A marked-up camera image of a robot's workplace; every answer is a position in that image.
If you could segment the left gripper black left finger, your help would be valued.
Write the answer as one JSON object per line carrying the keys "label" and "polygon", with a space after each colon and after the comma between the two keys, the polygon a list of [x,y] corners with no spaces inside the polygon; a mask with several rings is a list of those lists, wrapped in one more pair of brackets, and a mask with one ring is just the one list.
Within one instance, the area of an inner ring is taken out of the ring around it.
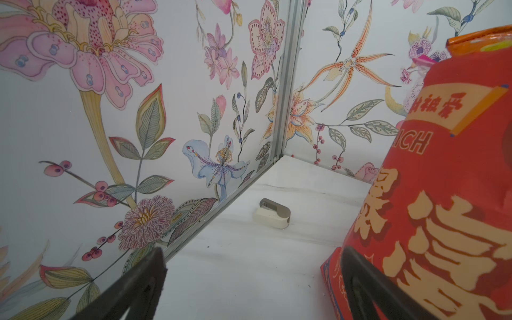
{"label": "left gripper black left finger", "polygon": [[153,249],[74,319],[153,319],[167,275],[163,250]]}

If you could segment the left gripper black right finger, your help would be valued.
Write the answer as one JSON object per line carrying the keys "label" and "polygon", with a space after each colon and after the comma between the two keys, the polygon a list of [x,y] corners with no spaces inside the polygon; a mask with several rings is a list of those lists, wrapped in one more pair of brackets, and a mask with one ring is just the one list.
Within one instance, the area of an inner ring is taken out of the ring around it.
{"label": "left gripper black right finger", "polygon": [[435,319],[350,246],[343,250],[341,269],[354,319],[379,319],[380,313],[387,319]]}

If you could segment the red white paper bag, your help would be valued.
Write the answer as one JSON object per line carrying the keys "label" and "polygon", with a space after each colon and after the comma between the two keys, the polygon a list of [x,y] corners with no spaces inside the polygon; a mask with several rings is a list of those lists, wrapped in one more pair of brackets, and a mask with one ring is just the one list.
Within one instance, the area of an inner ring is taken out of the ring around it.
{"label": "red white paper bag", "polygon": [[511,50],[435,64],[352,247],[439,319],[511,318]]}

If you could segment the orange snack pack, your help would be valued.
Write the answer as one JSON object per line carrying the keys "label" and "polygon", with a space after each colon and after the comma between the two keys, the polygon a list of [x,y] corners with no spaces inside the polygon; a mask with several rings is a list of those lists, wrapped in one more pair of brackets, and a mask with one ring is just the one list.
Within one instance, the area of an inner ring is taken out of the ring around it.
{"label": "orange snack pack", "polygon": [[451,56],[477,52],[491,52],[511,47],[511,25],[495,27],[447,40],[446,49]]}

